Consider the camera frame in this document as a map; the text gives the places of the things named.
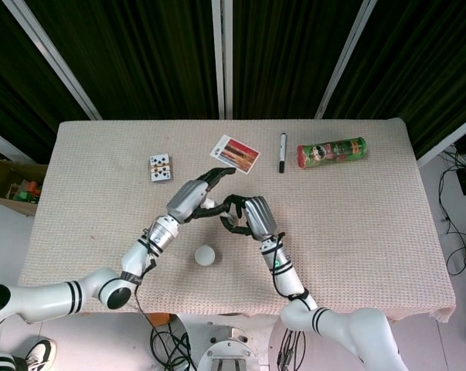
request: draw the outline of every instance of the green can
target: green can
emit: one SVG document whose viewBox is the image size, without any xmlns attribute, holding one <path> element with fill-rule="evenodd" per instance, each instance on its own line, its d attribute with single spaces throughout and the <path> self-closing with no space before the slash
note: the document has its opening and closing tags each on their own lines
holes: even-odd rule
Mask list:
<svg viewBox="0 0 466 371">
<path fill-rule="evenodd" d="M 335 162 L 358 160 L 366 156 L 366 151 L 366 142 L 362 137 L 318 145 L 299 145 L 298 165 L 300 168 L 313 168 Z"/>
</svg>

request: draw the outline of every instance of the cable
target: cable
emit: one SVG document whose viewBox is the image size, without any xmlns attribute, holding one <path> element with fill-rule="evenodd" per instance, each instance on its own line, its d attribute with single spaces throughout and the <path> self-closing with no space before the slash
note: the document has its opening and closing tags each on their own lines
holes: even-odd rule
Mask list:
<svg viewBox="0 0 466 371">
<path fill-rule="evenodd" d="M 303 353 L 300 361 L 298 362 L 298 346 L 300 337 L 303 335 Z M 301 368 L 301 364 L 304 361 L 306 353 L 306 337 L 303 331 L 291 331 L 286 329 L 282 338 L 281 347 L 277 354 L 277 371 L 287 371 L 287 367 L 291 364 L 291 360 L 294 360 L 294 371 L 298 371 Z"/>
<path fill-rule="evenodd" d="M 274 283 L 274 288 L 276 289 L 276 292 L 279 296 L 285 299 L 289 299 L 287 295 L 282 294 L 279 291 L 279 288 L 277 287 L 277 282 L 276 282 L 276 260 L 277 260 L 277 251 L 281 248 L 281 240 L 284 237 L 284 233 L 279 233 L 277 236 L 277 242 L 276 242 L 276 247 L 274 248 L 274 259 L 272 260 L 272 282 Z"/>
<path fill-rule="evenodd" d="M 442 192 L 444 191 L 444 177 L 445 177 L 445 175 L 447 173 L 449 173 L 449 172 L 455 172 L 458 169 L 466 168 L 466 162 L 460 161 L 458 159 L 459 154 L 457 153 L 457 150 L 456 150 L 455 153 L 450 153 L 448 151 L 444 151 L 444 154 L 447 155 L 452 160 L 450 160 L 449 158 L 444 158 L 442 155 L 440 157 L 443 160 L 445 160 L 446 162 L 448 162 L 450 164 L 453 164 L 453 165 L 450 166 L 449 168 L 447 168 L 446 170 L 444 170 L 442 172 L 442 174 L 440 175 L 439 189 L 438 189 L 439 207 L 440 207 L 440 211 L 443 213 L 444 218 L 447 221 L 447 229 L 446 229 L 446 232 L 445 232 L 444 235 L 457 234 L 459 236 L 459 239 L 461 240 L 462 246 L 460 248 L 454 250 L 452 253 L 450 253 L 449 256 L 446 259 L 447 272 L 451 276 L 457 276 L 457 275 L 463 273 L 463 271 L 466 269 L 466 241 L 464 240 L 464 238 L 466 238 L 466 233 L 460 232 L 460 230 L 456 227 L 456 225 L 452 221 L 451 217 L 449 216 L 449 212 L 446 210 L 444 204 L 442 203 Z M 463 267 L 459 271 L 457 271 L 455 273 L 451 273 L 449 271 L 449 261 L 451 260 L 452 256 L 455 253 L 457 253 L 458 251 L 464 251 Z"/>
<path fill-rule="evenodd" d="M 146 236 L 147 236 L 147 250 L 150 253 L 150 232 L 154 226 L 155 222 L 150 225 L 150 227 L 146 230 Z M 145 275 L 154 267 L 154 265 L 150 264 L 143 272 L 141 275 L 141 279 L 143 280 Z M 148 322 L 148 324 L 151 326 L 151 333 L 150 333 L 150 339 L 149 339 L 149 345 L 150 345 L 150 351 L 152 353 L 152 356 L 154 359 L 164 367 L 164 371 L 174 371 L 175 368 L 182 366 L 185 362 L 188 363 L 188 366 L 185 368 L 185 371 L 189 371 L 190 367 L 193 367 L 194 370 L 197 370 L 195 367 L 195 364 L 193 363 L 192 356 L 191 356 L 191 347 L 189 344 L 189 337 L 188 333 L 185 332 L 181 338 L 176 337 L 172 333 L 171 329 L 171 324 L 168 323 L 168 331 L 159 331 L 157 328 L 152 324 L 150 321 L 150 318 L 145 315 L 143 312 L 143 309 L 141 308 L 140 301 L 138 300 L 138 288 L 140 286 L 137 286 L 134 289 L 134 298 L 137 302 L 138 310 L 140 311 L 141 315 L 145 317 L 145 320 Z M 174 344 L 174 349 L 169 350 L 167 345 L 165 344 L 164 339 L 162 336 L 168 336 L 171 337 L 172 343 Z M 164 348 L 165 351 L 165 357 L 166 359 L 161 359 L 157 352 L 155 351 L 155 342 L 156 340 L 159 340 L 159 342 L 162 344 L 162 348 Z M 173 356 L 179 352 L 181 355 L 180 356 Z"/>
</svg>

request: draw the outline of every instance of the black curtain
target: black curtain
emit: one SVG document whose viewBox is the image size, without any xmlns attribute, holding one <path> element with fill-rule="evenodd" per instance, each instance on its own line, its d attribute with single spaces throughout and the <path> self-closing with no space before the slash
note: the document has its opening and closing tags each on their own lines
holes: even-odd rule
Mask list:
<svg viewBox="0 0 466 371">
<path fill-rule="evenodd" d="M 87 116 L 0 2 L 0 135 L 48 163 L 60 122 Z"/>
<path fill-rule="evenodd" d="M 210 0 L 27 0 L 105 120 L 218 118 Z"/>
<path fill-rule="evenodd" d="M 379 1 L 324 118 L 405 120 L 419 158 L 466 121 L 466 1 Z"/>
<path fill-rule="evenodd" d="M 313 118 L 361 4 L 234 0 L 234 118 Z"/>
</svg>

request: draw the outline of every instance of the robotic arm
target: robotic arm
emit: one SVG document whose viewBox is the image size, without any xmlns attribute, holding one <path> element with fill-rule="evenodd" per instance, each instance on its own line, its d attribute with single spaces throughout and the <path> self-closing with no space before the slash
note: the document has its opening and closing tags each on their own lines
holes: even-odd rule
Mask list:
<svg viewBox="0 0 466 371">
<path fill-rule="evenodd" d="M 237 226 L 221 216 L 232 233 L 252 236 L 261 243 L 260 252 L 269 268 L 277 293 L 290 301 L 281 311 L 281 321 L 293 331 L 313 331 L 330 338 L 359 357 L 367 371 L 407 371 L 386 316 L 378 309 L 358 309 L 339 314 L 318 307 L 300 282 L 286 247 L 283 233 L 275 234 L 277 225 L 263 197 L 231 195 L 225 205 L 236 205 L 241 218 L 244 210 L 247 226 Z"/>
<path fill-rule="evenodd" d="M 235 168 L 213 168 L 188 181 L 167 204 L 167 214 L 159 216 L 144 230 L 122 257 L 121 275 L 105 267 L 78 281 L 37 288 L 0 284 L 0 330 L 2 322 L 10 315 L 18 314 L 28 323 L 45 321 L 78 313 L 89 298 L 97 298 L 109 309 L 126 305 L 145 273 L 155 267 L 155 259 L 178 236 L 181 224 L 224 212 L 225 206 L 216 206 L 207 195 L 223 176 L 235 171 Z M 14 370 L 13 358 L 0 352 L 0 367 Z"/>
</svg>

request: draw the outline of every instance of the cardboard box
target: cardboard box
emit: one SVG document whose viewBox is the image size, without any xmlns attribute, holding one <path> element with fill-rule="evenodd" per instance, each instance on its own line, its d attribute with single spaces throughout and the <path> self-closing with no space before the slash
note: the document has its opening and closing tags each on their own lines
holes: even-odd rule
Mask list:
<svg viewBox="0 0 466 371">
<path fill-rule="evenodd" d="M 11 184 L 20 184 L 23 179 L 28 181 L 35 180 L 39 184 L 42 184 L 46 177 L 46 172 L 47 165 L 20 164 L 18 162 L 0 160 L 0 204 L 23 215 L 34 216 L 37 210 L 36 204 L 6 199 L 5 196 Z"/>
</svg>

